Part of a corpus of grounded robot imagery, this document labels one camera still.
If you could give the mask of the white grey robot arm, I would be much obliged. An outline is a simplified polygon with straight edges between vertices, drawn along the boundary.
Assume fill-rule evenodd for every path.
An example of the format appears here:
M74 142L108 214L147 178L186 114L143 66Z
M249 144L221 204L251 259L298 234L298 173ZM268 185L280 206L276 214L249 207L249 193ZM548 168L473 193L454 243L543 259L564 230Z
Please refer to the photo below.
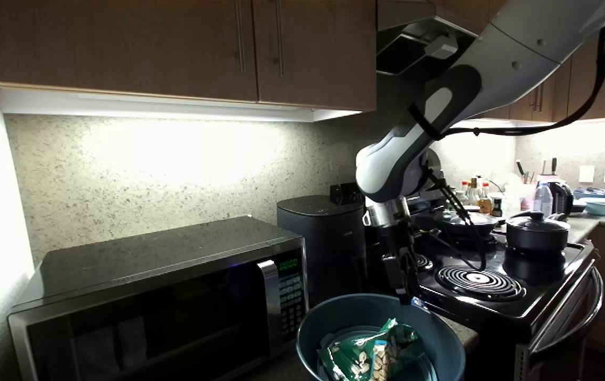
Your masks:
M454 133L454 123L518 101L548 80L591 35L599 35L599 61L593 94L564 119L581 119L605 82L605 0L505 0L496 17L442 74L431 77L409 106L404 123L365 147L356 156L356 183L366 197L372 227L383 232L383 269L403 304L418 295L409 259L406 180L425 150ZM522 128L522 133L551 129Z

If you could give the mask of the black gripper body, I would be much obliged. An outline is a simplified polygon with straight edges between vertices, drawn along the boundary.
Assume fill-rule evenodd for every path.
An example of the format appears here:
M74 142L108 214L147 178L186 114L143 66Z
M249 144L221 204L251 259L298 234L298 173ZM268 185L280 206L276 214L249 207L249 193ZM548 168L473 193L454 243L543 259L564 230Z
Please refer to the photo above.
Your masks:
M394 227L380 227L380 242L385 252L380 262L389 282L389 287L395 293L403 304L410 304L418 295L418 283L415 276L415 259L410 248L409 227L397 223Z

